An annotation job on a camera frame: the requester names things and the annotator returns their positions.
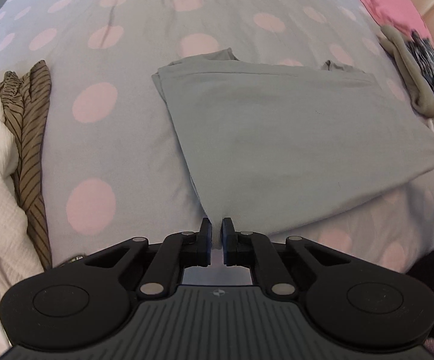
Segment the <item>grey t-shirt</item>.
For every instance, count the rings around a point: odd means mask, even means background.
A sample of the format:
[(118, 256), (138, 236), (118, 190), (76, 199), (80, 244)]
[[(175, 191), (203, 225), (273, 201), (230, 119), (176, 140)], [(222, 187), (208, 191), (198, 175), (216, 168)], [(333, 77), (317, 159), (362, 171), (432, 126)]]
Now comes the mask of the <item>grey t-shirt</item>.
[(224, 49), (161, 67), (153, 82), (214, 225), (286, 232), (434, 169), (434, 133), (349, 65), (247, 63)]

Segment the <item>olive khaki garment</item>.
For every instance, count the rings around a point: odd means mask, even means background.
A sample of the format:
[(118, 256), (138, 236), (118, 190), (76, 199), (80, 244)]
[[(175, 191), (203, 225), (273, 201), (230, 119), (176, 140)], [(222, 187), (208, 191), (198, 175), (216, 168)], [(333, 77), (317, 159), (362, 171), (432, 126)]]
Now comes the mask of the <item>olive khaki garment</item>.
[(434, 93), (419, 64), (406, 45), (405, 36), (390, 25), (380, 27), (380, 45), (395, 61), (410, 97), (412, 108), (424, 117), (434, 117)]

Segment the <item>grey pink polka-dot bedspread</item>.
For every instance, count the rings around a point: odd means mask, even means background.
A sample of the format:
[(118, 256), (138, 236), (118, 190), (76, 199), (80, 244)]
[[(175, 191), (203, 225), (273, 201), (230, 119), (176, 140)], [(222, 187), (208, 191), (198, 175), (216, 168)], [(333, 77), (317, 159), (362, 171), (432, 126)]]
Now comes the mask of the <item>grey pink polka-dot bedspread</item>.
[[(412, 108), (380, 27), (360, 0), (7, 0), (0, 83), (41, 60), (52, 81), (41, 158), (49, 270), (137, 236), (158, 244), (197, 233), (210, 221), (153, 82), (173, 62), (230, 49), (247, 63), (349, 65), (434, 133), (434, 117)], [(7, 336), (0, 359), (432, 357), (426, 340), (362, 353), (321, 336), (295, 304), (254, 285), (248, 268), (225, 265), (222, 222), (210, 222), (209, 265), (186, 268), (173, 295), (141, 303), (114, 336), (89, 347), (23, 347)], [(275, 243), (300, 236), (407, 275), (434, 247), (434, 169), (351, 210), (261, 234)]]

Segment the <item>pink pillow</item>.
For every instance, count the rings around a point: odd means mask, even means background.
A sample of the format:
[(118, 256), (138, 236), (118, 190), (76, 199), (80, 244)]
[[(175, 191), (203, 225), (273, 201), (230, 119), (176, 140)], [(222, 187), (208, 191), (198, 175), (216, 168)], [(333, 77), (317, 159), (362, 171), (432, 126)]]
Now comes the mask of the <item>pink pillow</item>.
[(417, 32), (421, 38), (432, 38), (425, 22), (411, 0), (360, 1), (380, 26), (392, 25), (408, 37), (411, 37), (411, 33)]

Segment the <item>brown striped garment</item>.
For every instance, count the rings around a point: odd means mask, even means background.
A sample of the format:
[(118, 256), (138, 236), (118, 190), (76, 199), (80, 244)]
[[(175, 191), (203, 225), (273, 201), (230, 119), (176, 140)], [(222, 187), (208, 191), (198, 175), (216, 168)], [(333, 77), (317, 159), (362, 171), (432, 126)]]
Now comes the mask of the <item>brown striped garment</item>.
[(51, 89), (44, 60), (21, 77), (6, 72), (0, 83), (5, 125), (15, 137), (19, 157), (13, 174), (16, 198), (28, 219), (27, 234), (44, 270), (52, 267), (41, 166)]

